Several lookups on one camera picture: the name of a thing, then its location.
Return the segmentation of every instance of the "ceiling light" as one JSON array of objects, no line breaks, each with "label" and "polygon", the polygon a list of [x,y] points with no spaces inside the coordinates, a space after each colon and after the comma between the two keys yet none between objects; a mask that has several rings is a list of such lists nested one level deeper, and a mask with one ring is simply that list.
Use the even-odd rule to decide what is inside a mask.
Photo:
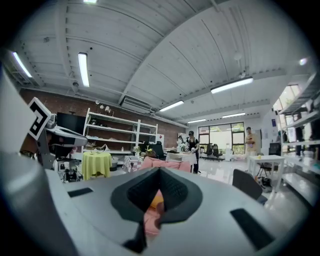
[{"label": "ceiling light", "polygon": [[300,65],[300,66],[303,66],[303,65],[305,65],[307,62],[308,62],[308,58],[302,58],[302,59],[299,60],[299,65]]},{"label": "ceiling light", "polygon": [[83,86],[90,87],[89,77],[88,77],[88,68],[87,68],[87,59],[88,59],[88,55],[86,53],[80,52],[78,54],[79,67],[80,67]]},{"label": "ceiling light", "polygon": [[15,57],[16,61],[19,63],[20,67],[23,69],[23,71],[26,73],[26,75],[29,78],[32,78],[32,75],[29,73],[25,65],[22,63],[21,59],[19,58],[18,54],[16,52],[13,53],[13,56]]},{"label": "ceiling light", "polygon": [[176,103],[174,103],[174,104],[172,104],[172,105],[170,105],[170,106],[166,106],[166,107],[160,109],[159,111],[160,111],[160,112],[163,112],[163,111],[172,109],[172,108],[174,108],[174,107],[176,107],[176,106],[179,106],[179,105],[181,105],[181,104],[183,104],[183,103],[184,103],[184,102],[183,102],[182,100],[180,100],[180,101],[178,101],[178,102],[176,102]]},{"label": "ceiling light", "polygon": [[246,113],[239,113],[239,114],[228,114],[224,115],[222,118],[233,118],[233,117],[239,117],[239,116],[244,116]]},{"label": "ceiling light", "polygon": [[206,121],[206,119],[200,119],[200,120],[190,121],[190,122],[188,122],[188,124],[196,123],[196,122],[202,122],[202,121]]},{"label": "ceiling light", "polygon": [[231,82],[231,83],[228,83],[228,84],[221,85],[221,86],[219,86],[217,88],[213,88],[211,90],[211,92],[213,94],[216,94],[216,93],[222,92],[224,90],[232,89],[234,87],[244,86],[244,85],[250,84],[253,81],[254,81],[254,79],[252,77],[247,77],[247,78],[242,79],[242,80],[238,80],[238,81],[235,81],[235,82]]}]

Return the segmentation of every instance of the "yellow tablecloth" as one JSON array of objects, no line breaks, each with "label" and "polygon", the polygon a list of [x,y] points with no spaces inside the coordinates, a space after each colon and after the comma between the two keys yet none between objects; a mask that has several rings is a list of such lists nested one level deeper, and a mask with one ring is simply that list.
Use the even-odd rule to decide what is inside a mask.
[{"label": "yellow tablecloth", "polygon": [[84,152],[82,157],[82,174],[85,181],[98,172],[105,177],[110,177],[110,167],[112,166],[111,155],[107,152],[91,153]]}]

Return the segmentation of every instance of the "ceiling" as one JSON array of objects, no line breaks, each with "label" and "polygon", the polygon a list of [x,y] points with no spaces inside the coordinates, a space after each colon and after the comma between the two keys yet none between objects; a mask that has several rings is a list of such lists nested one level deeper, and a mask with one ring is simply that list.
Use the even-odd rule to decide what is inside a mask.
[{"label": "ceiling", "polygon": [[[17,51],[32,74],[7,55],[6,67],[23,88],[112,106],[127,95],[179,123],[266,113],[293,75],[310,71],[298,63],[311,56],[286,15],[259,0],[49,1],[6,50]],[[80,52],[88,55],[90,87],[82,84]],[[210,92],[243,71],[253,83]],[[158,112],[179,100],[184,104]]]}]

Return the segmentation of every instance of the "floor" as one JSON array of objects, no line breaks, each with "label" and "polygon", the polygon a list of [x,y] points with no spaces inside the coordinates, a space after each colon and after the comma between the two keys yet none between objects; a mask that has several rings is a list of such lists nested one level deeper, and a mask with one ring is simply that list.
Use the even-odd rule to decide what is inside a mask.
[{"label": "floor", "polygon": [[[216,160],[200,158],[199,170],[201,173],[198,175],[231,185],[234,169],[246,171],[248,169],[247,162],[245,160],[218,162]],[[119,166],[117,171],[111,172],[111,176],[125,173],[126,172]],[[309,213],[308,205],[300,199],[294,190],[286,186],[286,184],[280,186],[278,193],[271,192],[262,194],[268,198],[264,207],[270,211],[275,218],[282,222],[288,230],[299,221],[302,221]]]}]

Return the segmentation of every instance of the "white table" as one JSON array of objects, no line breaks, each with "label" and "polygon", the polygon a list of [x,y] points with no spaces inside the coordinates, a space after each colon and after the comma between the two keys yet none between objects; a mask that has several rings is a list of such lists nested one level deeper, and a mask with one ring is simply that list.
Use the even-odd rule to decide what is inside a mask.
[{"label": "white table", "polygon": [[285,165],[285,158],[278,155],[260,155],[260,156],[249,156],[248,157],[248,172],[252,174],[252,176],[255,176],[255,170],[257,168],[257,163],[272,163],[271,167],[271,177],[272,180],[274,175],[274,169],[275,169],[275,163],[279,164],[278,168],[278,174],[279,179],[277,181],[277,184],[275,186],[275,191],[278,192],[280,183],[281,183],[281,177],[284,173],[284,165]]},{"label": "white table", "polygon": [[189,162],[191,167],[198,163],[195,153],[167,153],[165,160],[167,162]]}]

